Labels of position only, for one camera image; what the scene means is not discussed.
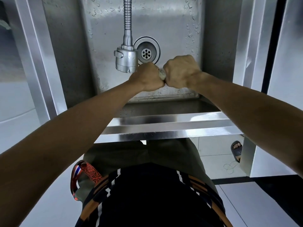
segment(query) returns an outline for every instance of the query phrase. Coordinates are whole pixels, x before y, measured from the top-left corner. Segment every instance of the black sandal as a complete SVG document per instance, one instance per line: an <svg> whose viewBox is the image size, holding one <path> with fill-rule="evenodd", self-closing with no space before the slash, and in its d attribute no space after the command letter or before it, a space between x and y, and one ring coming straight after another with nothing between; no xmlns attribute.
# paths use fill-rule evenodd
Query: black sandal
<svg viewBox="0 0 303 227"><path fill-rule="evenodd" d="M237 159L237 157L242 155L242 144L238 148L233 149L234 145L236 145L237 143L241 144L239 141L234 141L232 143L232 145L230 146L230 149L232 150L232 154L233 154L235 160L240 163L240 161Z"/></svg>

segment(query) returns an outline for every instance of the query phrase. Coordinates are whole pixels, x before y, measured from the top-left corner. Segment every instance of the fist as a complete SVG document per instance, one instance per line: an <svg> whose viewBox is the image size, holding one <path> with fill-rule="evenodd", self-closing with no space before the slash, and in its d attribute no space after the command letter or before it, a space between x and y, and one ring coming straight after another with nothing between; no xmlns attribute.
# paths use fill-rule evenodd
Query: fist
<svg viewBox="0 0 303 227"><path fill-rule="evenodd" d="M130 78L142 87L142 91L151 92L164 87L165 83L159 77L159 68L152 62L139 65L136 72Z"/></svg>
<svg viewBox="0 0 303 227"><path fill-rule="evenodd" d="M166 84L174 88L188 87L190 78L201 72L199 65L191 55L177 56L167 61L163 68L166 72Z"/></svg>

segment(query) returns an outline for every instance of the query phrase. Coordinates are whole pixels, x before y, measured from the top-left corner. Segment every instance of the tiled floor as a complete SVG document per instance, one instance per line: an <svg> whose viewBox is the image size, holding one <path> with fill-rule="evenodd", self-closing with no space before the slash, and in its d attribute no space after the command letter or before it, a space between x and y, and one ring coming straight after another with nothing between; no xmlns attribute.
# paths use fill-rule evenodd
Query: tiled floor
<svg viewBox="0 0 303 227"><path fill-rule="evenodd" d="M244 137L241 135L195 137L191 140L199 151L210 179L246 176L230 150L231 144L236 140L243 144Z"/></svg>

